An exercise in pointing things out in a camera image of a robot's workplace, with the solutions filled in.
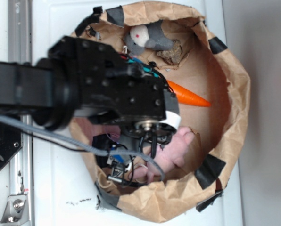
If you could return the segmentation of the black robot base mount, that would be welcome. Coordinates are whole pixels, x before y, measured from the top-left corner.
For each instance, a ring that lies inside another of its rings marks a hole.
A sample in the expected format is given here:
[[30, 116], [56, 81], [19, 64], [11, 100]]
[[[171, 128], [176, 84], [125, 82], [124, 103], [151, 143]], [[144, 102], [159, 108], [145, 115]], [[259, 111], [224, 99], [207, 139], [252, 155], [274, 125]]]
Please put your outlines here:
[[0, 123], [0, 172], [22, 147], [21, 132]]

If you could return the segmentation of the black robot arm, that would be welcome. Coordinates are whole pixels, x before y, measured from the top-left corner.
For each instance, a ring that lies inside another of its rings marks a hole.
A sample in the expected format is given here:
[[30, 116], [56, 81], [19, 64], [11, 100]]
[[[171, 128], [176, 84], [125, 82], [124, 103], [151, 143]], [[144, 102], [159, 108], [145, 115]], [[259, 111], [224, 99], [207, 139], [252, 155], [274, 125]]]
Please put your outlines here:
[[178, 100], [165, 81], [108, 44], [63, 37], [36, 66], [0, 62], [0, 114], [31, 115], [56, 130], [73, 117], [132, 129], [176, 130]]

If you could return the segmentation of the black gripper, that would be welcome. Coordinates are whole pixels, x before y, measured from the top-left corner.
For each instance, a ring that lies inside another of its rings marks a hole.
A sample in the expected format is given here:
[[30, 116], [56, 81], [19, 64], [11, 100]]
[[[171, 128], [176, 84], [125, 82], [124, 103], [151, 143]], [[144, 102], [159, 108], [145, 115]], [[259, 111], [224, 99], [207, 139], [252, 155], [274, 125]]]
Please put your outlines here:
[[108, 44], [63, 37], [49, 59], [77, 82], [82, 117], [127, 132], [175, 132], [181, 122], [176, 95], [162, 76], [129, 62]]

